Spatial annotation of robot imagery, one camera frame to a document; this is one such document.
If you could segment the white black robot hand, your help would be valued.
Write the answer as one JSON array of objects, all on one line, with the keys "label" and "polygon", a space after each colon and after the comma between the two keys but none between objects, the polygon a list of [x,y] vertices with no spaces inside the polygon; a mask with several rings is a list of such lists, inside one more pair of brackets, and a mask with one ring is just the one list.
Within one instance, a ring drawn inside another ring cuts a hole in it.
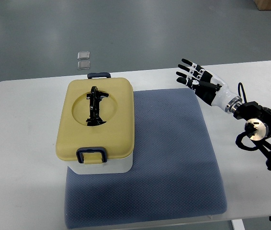
[{"label": "white black robot hand", "polygon": [[228,84],[216,74],[187,59],[181,60],[177,82],[195,92],[209,106],[217,106],[226,113],[234,113],[242,105],[242,98],[230,91]]}]

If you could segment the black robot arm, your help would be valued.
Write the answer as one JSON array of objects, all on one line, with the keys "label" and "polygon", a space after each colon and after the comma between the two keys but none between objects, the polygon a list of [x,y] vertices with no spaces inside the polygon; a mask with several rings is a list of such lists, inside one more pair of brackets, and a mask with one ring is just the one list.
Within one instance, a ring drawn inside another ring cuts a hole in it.
[{"label": "black robot arm", "polygon": [[271,109],[257,102],[237,103],[230,109],[234,118],[246,121],[244,132],[236,138],[236,145],[243,150],[260,150],[266,157],[271,171]]}]

